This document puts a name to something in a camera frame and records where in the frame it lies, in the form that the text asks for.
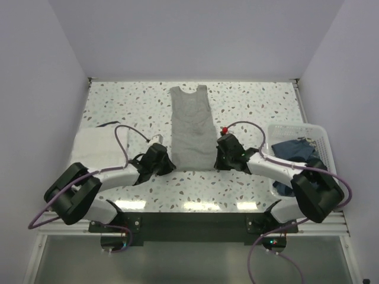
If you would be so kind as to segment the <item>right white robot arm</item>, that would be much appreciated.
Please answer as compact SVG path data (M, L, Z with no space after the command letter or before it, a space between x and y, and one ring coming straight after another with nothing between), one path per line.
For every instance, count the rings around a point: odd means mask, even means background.
M321 223L345 198L336 175L328 172L321 160L290 162L258 149L245 150L230 133L217 140L214 168L263 176L293 190L293 197L278 197L267 210L264 226L272 233L299 218Z

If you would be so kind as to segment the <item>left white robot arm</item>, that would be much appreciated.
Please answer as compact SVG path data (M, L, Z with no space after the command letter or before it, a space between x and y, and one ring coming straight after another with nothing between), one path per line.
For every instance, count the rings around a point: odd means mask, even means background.
M116 232L123 224L121 209L112 201L95 199L96 195L112 188L136 186L153 175L167 175L175 169L167 148L154 143L139 160L133 159L127 166L90 172L80 162L71 164L46 191L44 200L66 225L88 220Z

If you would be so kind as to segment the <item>grey tank top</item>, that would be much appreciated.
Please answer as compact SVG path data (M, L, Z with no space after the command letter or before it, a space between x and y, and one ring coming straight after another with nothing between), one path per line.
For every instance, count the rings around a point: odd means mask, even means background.
M170 88L172 100L172 162L178 170L213 170L217 157L217 131L207 87L193 93Z

